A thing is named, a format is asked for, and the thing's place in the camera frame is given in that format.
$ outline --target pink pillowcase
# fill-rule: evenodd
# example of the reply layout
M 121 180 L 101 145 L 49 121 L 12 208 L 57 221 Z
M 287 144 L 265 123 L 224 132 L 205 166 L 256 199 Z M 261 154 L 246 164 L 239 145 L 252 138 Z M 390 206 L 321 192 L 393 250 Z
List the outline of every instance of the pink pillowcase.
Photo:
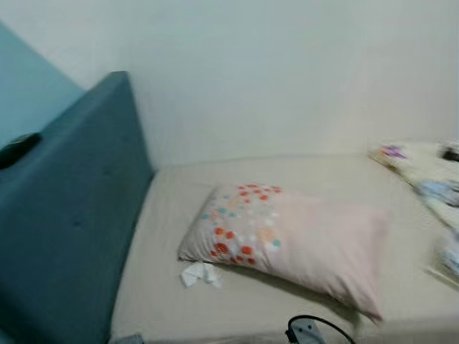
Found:
M 282 277 L 354 306 L 373 320 L 387 216 L 261 184 L 214 190 L 179 257 L 236 264 Z

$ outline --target white wall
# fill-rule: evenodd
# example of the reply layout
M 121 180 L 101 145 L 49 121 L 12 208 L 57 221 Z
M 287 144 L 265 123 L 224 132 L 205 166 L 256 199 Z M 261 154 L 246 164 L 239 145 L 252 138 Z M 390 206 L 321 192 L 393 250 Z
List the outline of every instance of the white wall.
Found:
M 79 86 L 116 69 L 110 0 L 0 0 L 3 22 Z
M 457 135 L 457 0 L 24 1 L 81 85 L 131 72 L 156 166 Z

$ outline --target black cable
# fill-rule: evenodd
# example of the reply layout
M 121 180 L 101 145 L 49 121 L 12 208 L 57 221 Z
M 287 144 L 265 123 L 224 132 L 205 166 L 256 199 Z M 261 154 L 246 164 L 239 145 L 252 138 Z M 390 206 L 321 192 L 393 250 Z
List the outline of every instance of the black cable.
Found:
M 311 320 L 316 320 L 316 321 L 320 321 L 321 323 L 324 323 L 332 328 L 334 328 L 335 330 L 337 330 L 338 332 L 340 332 L 344 337 L 346 337 L 346 339 L 351 342 L 351 344 L 356 344 L 356 342 L 354 342 L 354 340 L 351 338 L 350 335 L 348 335 L 346 332 L 344 332 L 341 328 L 339 328 L 338 326 L 336 326 L 335 324 L 329 322 L 328 320 L 325 320 L 321 317 L 316 317 L 314 315 L 297 315 L 296 317 L 292 317 L 289 321 L 288 321 L 288 329 L 291 330 L 291 324 L 294 320 L 297 320 L 297 319 L 311 319 Z

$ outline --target bedding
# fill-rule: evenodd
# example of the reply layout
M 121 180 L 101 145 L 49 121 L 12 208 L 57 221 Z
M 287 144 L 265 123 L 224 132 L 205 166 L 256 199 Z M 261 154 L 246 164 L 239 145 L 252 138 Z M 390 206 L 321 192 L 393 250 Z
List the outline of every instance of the bedding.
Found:
M 375 320 L 387 216 L 258 183 L 220 186 L 179 249 L 191 261 L 257 269 L 332 296 Z
M 348 333 L 378 327 L 329 297 L 242 267 L 217 265 L 222 287 L 186 289 L 190 263 L 177 250 L 215 186 L 259 181 L 391 213 L 382 252 L 380 300 L 388 323 L 459 315 L 458 291 L 425 273 L 440 223 L 393 173 L 366 156 L 277 158 L 160 170 L 148 191 L 120 284 L 114 338 L 140 333 L 147 343 L 225 335 L 283 333 L 298 314 L 324 317 Z
M 396 141 L 370 148 L 369 156 L 403 177 L 459 233 L 459 163 L 441 157 L 449 145 L 455 144 Z

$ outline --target bed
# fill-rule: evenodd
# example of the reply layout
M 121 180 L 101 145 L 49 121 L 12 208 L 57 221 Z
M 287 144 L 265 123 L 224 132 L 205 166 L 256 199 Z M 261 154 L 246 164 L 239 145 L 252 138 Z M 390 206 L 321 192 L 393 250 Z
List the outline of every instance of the bed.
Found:
M 43 136 L 0 172 L 0 327 L 20 343 L 97 344 L 135 333 L 147 343 L 283 342 L 288 319 L 304 313 L 354 336 L 459 317 L 458 291 L 424 271 L 443 225 L 366 156 L 201 163 L 163 168 L 152 180 L 126 73 L 107 77 Z M 189 263 L 177 249 L 205 198 L 220 183 L 250 182 L 392 212 L 381 281 L 386 325 L 243 268 L 218 267 L 221 289 L 182 286 Z
M 183 340 L 282 333 L 286 320 L 308 313 L 350 333 L 374 333 L 369 320 L 280 279 L 223 267 L 222 289 L 184 289 L 187 263 L 176 250 L 203 201 L 219 183 L 259 181 L 306 194 L 374 204 L 392 212 L 382 267 L 382 311 L 389 323 L 459 315 L 458 291 L 424 272 L 443 225 L 403 181 L 365 156 L 276 158 L 165 168 L 143 205 L 112 322 L 114 336 Z

